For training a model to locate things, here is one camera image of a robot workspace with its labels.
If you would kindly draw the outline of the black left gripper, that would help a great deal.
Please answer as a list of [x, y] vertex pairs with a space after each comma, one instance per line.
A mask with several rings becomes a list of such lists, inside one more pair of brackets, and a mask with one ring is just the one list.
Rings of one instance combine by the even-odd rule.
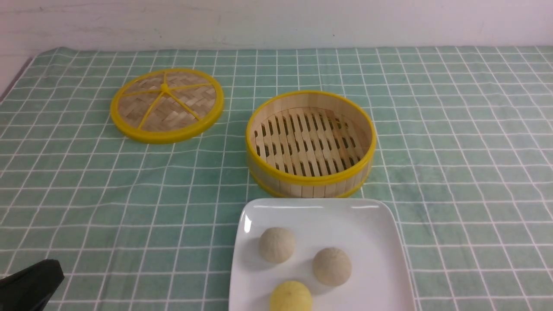
[[2, 311], [42, 311], [65, 276], [60, 262], [45, 259], [0, 280]]

